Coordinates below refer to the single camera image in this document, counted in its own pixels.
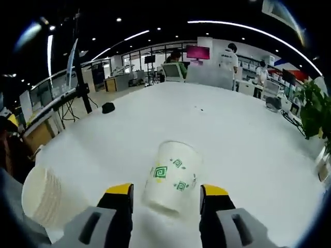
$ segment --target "black ceiling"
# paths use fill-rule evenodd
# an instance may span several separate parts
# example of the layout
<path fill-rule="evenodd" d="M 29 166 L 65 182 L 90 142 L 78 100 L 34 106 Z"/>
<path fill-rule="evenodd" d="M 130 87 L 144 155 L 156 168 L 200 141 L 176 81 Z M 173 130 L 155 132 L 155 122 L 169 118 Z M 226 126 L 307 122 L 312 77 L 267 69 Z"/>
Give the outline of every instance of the black ceiling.
<path fill-rule="evenodd" d="M 261 12 L 262 1 L 242 0 L 221 2 L 173 2 L 162 5 L 162 2 L 144 2 L 140 5 L 127 1 L 115 4 L 88 1 L 86 4 L 75 4 L 70 1 L 54 1 L 48 3 L 24 3 L 20 8 L 16 3 L 8 3 L 11 7 L 1 10 L 2 37 L 6 37 L 1 47 L 1 74 L 16 73 L 13 79 L 1 77 L 0 86 L 12 92 L 13 98 L 27 89 L 27 82 L 31 85 L 38 83 L 48 76 L 47 70 L 47 37 L 48 27 L 23 47 L 19 53 L 13 53 L 13 46 L 22 32 L 34 20 L 45 17 L 51 25 L 56 26 L 52 50 L 52 73 L 66 67 L 68 55 L 73 45 L 73 29 L 76 25 L 74 15 L 80 11 L 78 21 L 80 51 L 88 50 L 82 57 L 82 62 L 89 61 L 105 49 L 123 41 L 125 38 L 145 30 L 149 33 L 125 41 L 103 55 L 112 56 L 127 53 L 151 44 L 176 40 L 195 40 L 197 36 L 206 33 L 213 38 L 238 41 L 262 48 L 275 53 L 293 65 L 303 65 L 302 70 L 315 77 L 318 74 L 303 58 L 282 43 L 266 35 L 219 24 L 188 24 L 190 20 L 230 21 L 252 26 L 273 34 L 299 49 L 311 60 L 316 56 L 315 65 L 323 74 L 331 74 L 328 69 L 328 58 L 331 49 L 327 41 L 328 24 L 326 6 L 310 3 L 290 1 L 284 3 L 295 19 L 305 28 L 305 46 L 303 46 L 295 31 L 285 24 Z"/>

